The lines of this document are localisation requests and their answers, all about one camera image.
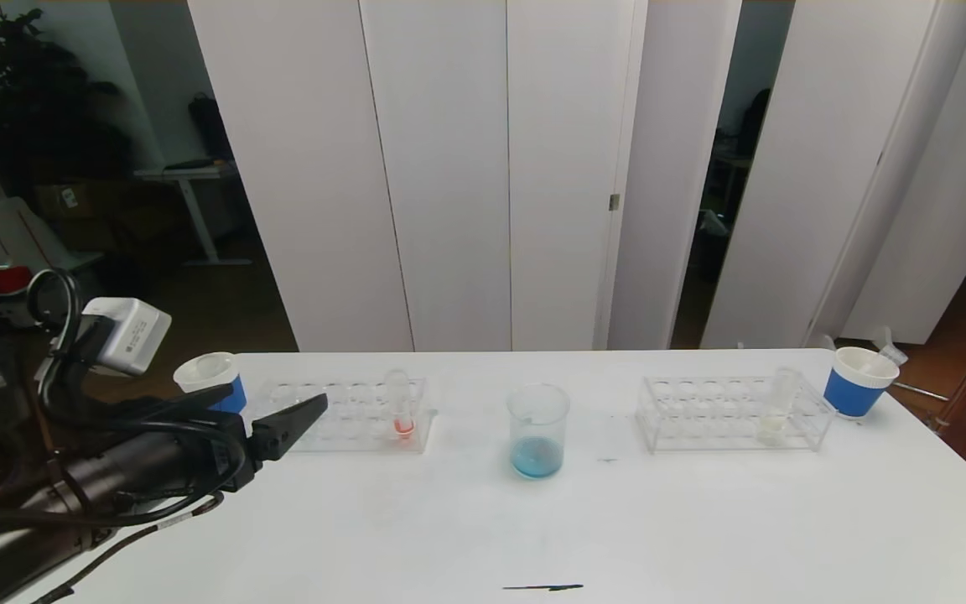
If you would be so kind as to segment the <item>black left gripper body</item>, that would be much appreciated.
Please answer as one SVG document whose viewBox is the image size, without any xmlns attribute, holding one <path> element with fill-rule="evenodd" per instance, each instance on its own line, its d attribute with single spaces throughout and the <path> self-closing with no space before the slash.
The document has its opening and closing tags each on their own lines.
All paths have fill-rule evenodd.
<svg viewBox="0 0 966 604">
<path fill-rule="evenodd" d="M 146 409 L 49 419 L 78 432 L 80 444 L 49 487 L 50 513 L 177 513 L 256 473 L 237 414 Z"/>
</svg>

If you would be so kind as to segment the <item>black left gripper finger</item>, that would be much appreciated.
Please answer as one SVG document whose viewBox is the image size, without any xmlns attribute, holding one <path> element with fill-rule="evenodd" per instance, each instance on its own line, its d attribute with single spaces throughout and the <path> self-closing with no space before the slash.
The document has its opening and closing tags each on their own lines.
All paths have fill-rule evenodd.
<svg viewBox="0 0 966 604">
<path fill-rule="evenodd" d="M 327 395 L 320 393 L 252 422 L 250 455 L 260 461 L 279 461 L 326 412 Z"/>
<path fill-rule="evenodd" d="M 234 393 L 229 383 L 220 383 L 207 388 L 178 395 L 172 400 L 165 400 L 156 405 L 154 417 L 191 416 L 200 410 L 219 410 L 223 400 Z"/>
</svg>

